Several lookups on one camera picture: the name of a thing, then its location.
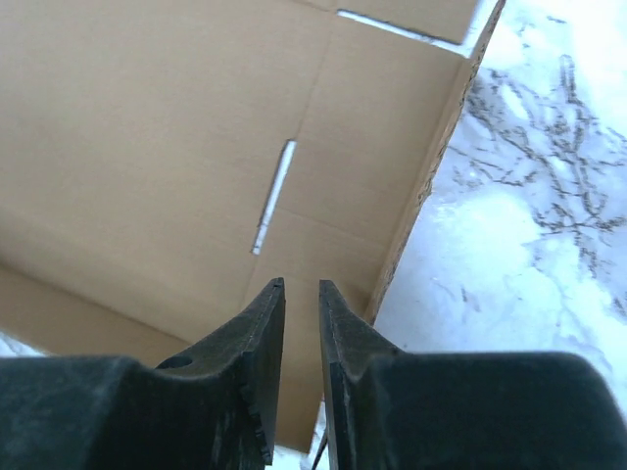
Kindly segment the brown cardboard box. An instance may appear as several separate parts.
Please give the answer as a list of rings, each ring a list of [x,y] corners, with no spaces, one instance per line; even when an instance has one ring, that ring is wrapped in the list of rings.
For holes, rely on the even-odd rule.
[[[3,2],[2,331],[154,365],[281,277],[307,450],[318,283],[375,318],[503,6]]]

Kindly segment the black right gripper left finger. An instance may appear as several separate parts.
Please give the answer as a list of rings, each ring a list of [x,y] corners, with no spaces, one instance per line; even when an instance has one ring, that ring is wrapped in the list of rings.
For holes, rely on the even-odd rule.
[[[285,283],[148,367],[128,356],[6,358],[5,469],[263,469],[275,443]]]

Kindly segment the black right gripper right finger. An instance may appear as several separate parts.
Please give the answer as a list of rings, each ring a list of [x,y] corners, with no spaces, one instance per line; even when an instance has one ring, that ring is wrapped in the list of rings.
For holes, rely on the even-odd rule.
[[[603,377],[567,352],[410,353],[319,284],[334,469],[622,469]]]

